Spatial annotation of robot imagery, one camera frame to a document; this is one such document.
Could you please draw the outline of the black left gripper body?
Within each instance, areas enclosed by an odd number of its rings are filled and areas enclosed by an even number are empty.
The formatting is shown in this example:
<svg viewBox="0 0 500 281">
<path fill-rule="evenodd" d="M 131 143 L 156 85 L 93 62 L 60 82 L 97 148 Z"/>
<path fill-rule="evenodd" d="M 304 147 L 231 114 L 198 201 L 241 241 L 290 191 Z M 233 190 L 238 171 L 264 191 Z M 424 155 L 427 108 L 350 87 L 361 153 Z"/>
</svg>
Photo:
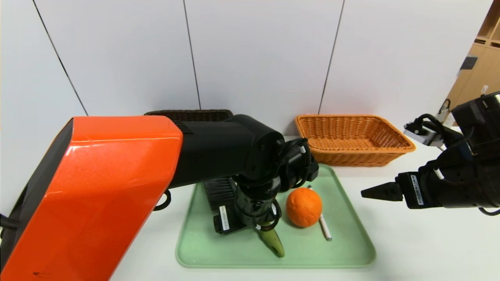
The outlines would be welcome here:
<svg viewBox="0 0 500 281">
<path fill-rule="evenodd" d="M 276 199 L 253 200 L 237 194 L 213 196 L 214 228 L 217 233 L 228 235 L 245 228 L 271 231 L 282 217 Z"/>
</svg>

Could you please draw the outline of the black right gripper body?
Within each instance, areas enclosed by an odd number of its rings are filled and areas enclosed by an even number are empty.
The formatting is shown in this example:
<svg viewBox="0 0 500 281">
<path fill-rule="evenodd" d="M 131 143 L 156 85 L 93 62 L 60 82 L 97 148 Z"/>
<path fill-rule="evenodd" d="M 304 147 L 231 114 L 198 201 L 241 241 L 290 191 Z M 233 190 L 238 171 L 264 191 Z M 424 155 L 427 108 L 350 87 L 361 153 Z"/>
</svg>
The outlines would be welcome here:
<svg viewBox="0 0 500 281">
<path fill-rule="evenodd" d="M 478 206 L 478 167 L 462 157 L 429 161 L 396 179 L 410 209 Z"/>
</svg>

